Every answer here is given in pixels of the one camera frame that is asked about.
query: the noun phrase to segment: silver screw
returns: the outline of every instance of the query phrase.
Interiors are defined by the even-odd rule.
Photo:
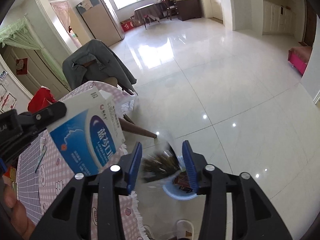
[[[84,178],[84,175],[83,175],[83,173],[79,172],[79,173],[77,173],[77,174],[75,175],[75,178],[76,178],[76,179],[83,179],[83,178]]]
[[[212,164],[207,164],[205,167],[206,171],[214,171],[215,166],[213,166]]]
[[[112,165],[110,167],[110,170],[113,171],[113,172],[116,172],[116,171],[119,171],[121,168],[119,165]]]
[[[251,177],[250,174],[247,172],[241,173],[241,178],[243,178],[243,179],[250,179],[250,177]]]

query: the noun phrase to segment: green curtain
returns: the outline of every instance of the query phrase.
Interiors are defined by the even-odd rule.
[[[0,43],[2,43],[2,47],[7,44],[21,49],[40,50],[50,70],[63,84],[68,84],[62,68],[54,62],[52,56],[45,49],[42,49],[32,37],[25,17],[0,30]]]

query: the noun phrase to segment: refrigerator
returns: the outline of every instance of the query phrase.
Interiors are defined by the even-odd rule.
[[[97,40],[111,46],[124,39],[124,31],[109,0],[84,0],[76,8]]]

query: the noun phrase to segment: human hand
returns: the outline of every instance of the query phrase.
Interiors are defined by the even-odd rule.
[[[17,200],[14,191],[9,185],[5,185],[4,188],[4,203],[12,209],[11,224],[13,227],[24,240],[29,240],[36,226],[27,217],[26,208]]]

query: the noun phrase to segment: desk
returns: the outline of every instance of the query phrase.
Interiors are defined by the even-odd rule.
[[[186,21],[194,18],[201,18],[201,0],[169,0],[176,7],[178,19]]]

